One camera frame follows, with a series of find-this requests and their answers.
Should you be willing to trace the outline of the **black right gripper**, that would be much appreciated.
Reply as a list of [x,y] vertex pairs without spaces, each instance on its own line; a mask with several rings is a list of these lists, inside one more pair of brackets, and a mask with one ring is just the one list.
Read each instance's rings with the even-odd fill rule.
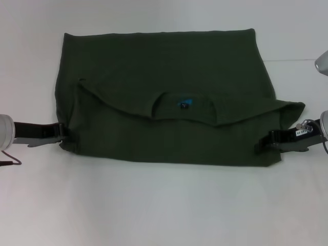
[[320,126],[307,125],[300,129],[272,130],[254,145],[254,153],[268,151],[306,152],[309,147],[324,143],[324,135]]

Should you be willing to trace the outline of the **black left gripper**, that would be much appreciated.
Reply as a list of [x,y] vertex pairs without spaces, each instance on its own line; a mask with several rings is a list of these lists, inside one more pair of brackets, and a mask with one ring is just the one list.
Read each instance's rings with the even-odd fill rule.
[[39,147],[47,144],[55,144],[67,139],[69,129],[62,123],[38,125],[23,122],[15,122],[14,144]]

